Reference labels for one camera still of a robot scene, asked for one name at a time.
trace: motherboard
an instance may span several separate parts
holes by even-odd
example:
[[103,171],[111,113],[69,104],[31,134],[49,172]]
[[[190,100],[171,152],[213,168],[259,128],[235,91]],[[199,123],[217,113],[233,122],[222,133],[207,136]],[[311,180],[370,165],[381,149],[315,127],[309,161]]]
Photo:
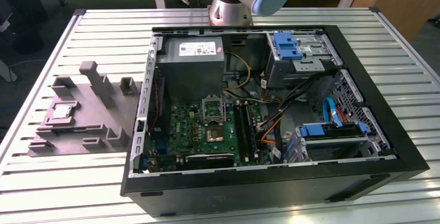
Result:
[[170,107],[169,140],[153,143],[157,170],[270,164],[269,150],[255,142],[258,103],[205,100]]

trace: ram slot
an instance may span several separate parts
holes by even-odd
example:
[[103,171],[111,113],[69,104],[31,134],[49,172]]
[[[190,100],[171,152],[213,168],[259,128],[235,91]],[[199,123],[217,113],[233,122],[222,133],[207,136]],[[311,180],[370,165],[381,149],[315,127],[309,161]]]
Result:
[[246,137],[247,137],[247,141],[249,141],[249,145],[250,145],[250,155],[253,155],[253,157],[255,158],[257,157],[257,147],[255,147],[255,139],[254,139],[254,132],[253,132],[253,124],[251,124],[251,116],[250,116],[250,111],[249,111],[249,106],[245,105],[243,106],[243,110],[245,110],[245,113],[246,113],[246,120],[247,120],[247,123],[246,123]]
[[234,133],[235,133],[235,141],[238,145],[238,154],[241,162],[249,161],[249,153],[247,153],[247,144],[245,139],[245,119],[241,118],[241,108],[239,105],[234,105],[233,107],[233,120],[234,120]]

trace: power supply label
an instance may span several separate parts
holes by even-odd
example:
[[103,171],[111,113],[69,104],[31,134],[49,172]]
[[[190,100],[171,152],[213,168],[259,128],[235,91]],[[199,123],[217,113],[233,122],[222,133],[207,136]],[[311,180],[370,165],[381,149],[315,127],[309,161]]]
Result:
[[214,42],[189,42],[178,46],[178,56],[215,55]]

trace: open computer tower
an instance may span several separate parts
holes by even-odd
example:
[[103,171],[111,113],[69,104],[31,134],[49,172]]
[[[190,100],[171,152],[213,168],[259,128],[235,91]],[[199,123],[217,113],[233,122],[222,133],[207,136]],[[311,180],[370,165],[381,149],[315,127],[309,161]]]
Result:
[[150,216],[353,200],[427,168],[337,26],[153,29],[121,185]]

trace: table surface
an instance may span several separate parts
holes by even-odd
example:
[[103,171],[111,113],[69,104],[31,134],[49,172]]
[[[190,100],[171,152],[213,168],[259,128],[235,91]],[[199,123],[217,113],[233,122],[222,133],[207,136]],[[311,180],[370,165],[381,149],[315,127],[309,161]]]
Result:
[[0,145],[0,223],[397,223],[440,220],[440,83],[379,14],[367,9],[281,9],[254,25],[337,25],[430,169],[355,201],[153,220],[119,196],[125,153],[30,158],[27,143],[54,95],[55,76],[97,62],[111,82],[142,80],[150,29],[207,25],[205,9],[87,10],[75,15],[54,47]]

